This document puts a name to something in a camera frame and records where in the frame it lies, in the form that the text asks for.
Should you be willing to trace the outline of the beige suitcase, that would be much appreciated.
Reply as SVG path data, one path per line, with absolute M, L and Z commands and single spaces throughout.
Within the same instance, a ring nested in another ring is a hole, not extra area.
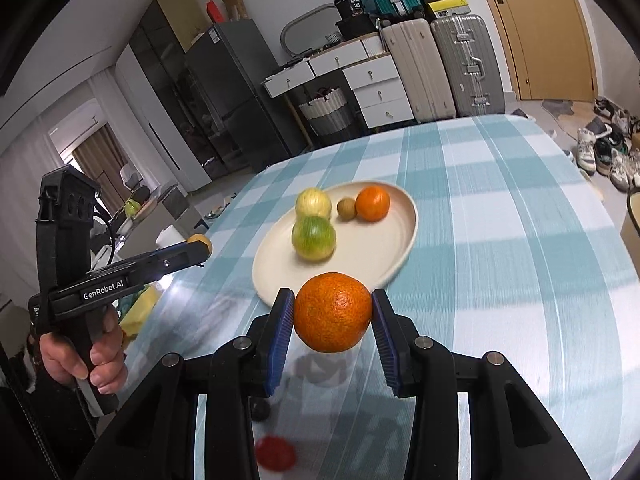
M 417 122 L 455 118 L 457 115 L 442 58 L 431 26 L 424 18 L 382 29 Z

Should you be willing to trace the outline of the pale yellow round fruit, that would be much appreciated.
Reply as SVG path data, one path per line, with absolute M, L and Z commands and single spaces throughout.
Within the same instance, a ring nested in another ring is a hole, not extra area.
M 321 217 L 331 218 L 332 202 L 326 192 L 320 188 L 305 188 L 300 192 L 295 202 L 297 218 Z

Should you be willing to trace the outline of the yellow bag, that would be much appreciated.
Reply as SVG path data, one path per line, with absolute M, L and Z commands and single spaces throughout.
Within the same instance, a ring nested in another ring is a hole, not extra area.
M 143 324 L 150 316 L 162 292 L 155 286 L 149 285 L 124 315 L 119 325 L 129 338 L 136 338 Z

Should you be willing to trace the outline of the green yellow round fruit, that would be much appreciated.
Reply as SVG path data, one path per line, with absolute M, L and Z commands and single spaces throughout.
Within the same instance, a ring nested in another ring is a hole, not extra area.
M 300 218 L 292 229 L 292 245 L 300 258 L 312 262 L 326 260 L 336 248 L 334 227 L 323 217 Z

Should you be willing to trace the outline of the white drawer cabinet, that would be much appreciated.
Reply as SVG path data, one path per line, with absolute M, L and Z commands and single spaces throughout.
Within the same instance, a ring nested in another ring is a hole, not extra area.
M 326 75 L 342 73 L 369 129 L 411 122 L 413 111 L 398 69 L 377 32 L 341 42 L 262 83 L 272 98 L 297 87 L 319 82 Z

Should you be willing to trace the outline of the small yellow brown fruit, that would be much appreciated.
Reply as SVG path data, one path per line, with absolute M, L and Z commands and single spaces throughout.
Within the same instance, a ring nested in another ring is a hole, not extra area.
M 207 249 L 207 255 L 209 256 L 213 255 L 213 251 L 214 251 L 213 243 L 210 241 L 210 239 L 206 235 L 193 234 L 186 241 L 188 243 L 200 243 L 204 245 Z

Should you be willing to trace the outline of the large orange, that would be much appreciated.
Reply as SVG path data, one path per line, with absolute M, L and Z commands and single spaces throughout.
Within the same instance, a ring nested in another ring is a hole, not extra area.
M 340 353 L 355 347 L 371 316 L 371 293 L 356 278 L 343 273 L 314 276 L 295 297 L 294 330 L 317 352 Z

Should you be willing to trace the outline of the silver suitcase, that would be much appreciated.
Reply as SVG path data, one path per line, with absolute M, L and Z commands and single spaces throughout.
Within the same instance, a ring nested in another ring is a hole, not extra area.
M 485 21 L 476 14 L 431 22 L 442 64 L 460 117 L 503 114 L 504 92 Z

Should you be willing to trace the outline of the wooden door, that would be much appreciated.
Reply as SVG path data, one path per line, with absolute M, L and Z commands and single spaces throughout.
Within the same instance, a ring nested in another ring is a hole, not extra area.
M 516 96 L 590 102 L 591 42 L 578 0 L 487 0 Z

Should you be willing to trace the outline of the cream oval plate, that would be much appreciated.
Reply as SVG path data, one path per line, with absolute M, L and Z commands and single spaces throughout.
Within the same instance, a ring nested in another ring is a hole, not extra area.
M 281 288 L 299 289 L 314 276 L 338 272 L 356 278 L 367 289 L 382 288 L 406 262 L 418 234 L 416 203 L 397 185 L 378 181 L 390 196 L 390 211 L 378 222 L 360 219 L 344 222 L 332 214 L 336 248 L 329 259 L 310 262 L 296 254 L 292 231 L 293 209 L 282 214 L 257 246 L 252 280 L 257 296 L 273 304 Z

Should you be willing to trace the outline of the black refrigerator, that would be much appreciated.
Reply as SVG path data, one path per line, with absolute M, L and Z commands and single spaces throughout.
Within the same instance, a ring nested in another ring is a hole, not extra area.
M 305 153 L 309 141 L 290 103 L 264 81 L 279 65 L 252 20 L 213 24 L 186 52 L 214 130 L 228 134 L 256 172 Z

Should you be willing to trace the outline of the small orange on plate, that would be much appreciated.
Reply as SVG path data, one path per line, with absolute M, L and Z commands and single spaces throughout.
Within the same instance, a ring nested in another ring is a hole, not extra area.
M 390 194 L 382 186 L 367 186 L 358 193 L 355 207 L 361 220 L 378 222 L 384 219 L 390 210 Z

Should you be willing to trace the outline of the teal checked tablecloth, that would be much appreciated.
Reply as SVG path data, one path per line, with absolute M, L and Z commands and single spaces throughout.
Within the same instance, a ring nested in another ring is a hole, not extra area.
M 365 180 L 418 208 L 387 287 L 395 311 L 453 352 L 501 352 L 588 474 L 611 478 L 639 440 L 639 280 L 592 188 L 521 117 L 393 130 L 258 174 L 210 228 L 213 257 L 174 277 L 130 344 L 127 389 L 167 352 L 202 356 L 244 334 L 266 312 L 252 266 L 273 223 L 305 188 Z

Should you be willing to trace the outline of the woven laundry basket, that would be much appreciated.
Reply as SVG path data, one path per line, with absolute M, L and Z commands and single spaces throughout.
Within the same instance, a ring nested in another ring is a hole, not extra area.
M 338 133 L 355 122 L 344 92 L 340 88 L 324 89 L 314 99 L 300 104 L 298 108 L 318 136 Z

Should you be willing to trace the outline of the small dark plum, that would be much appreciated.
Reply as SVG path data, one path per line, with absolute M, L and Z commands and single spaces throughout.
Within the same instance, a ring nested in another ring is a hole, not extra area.
M 250 398 L 250 418 L 253 422 L 264 422 L 271 414 L 271 405 L 267 399 Z

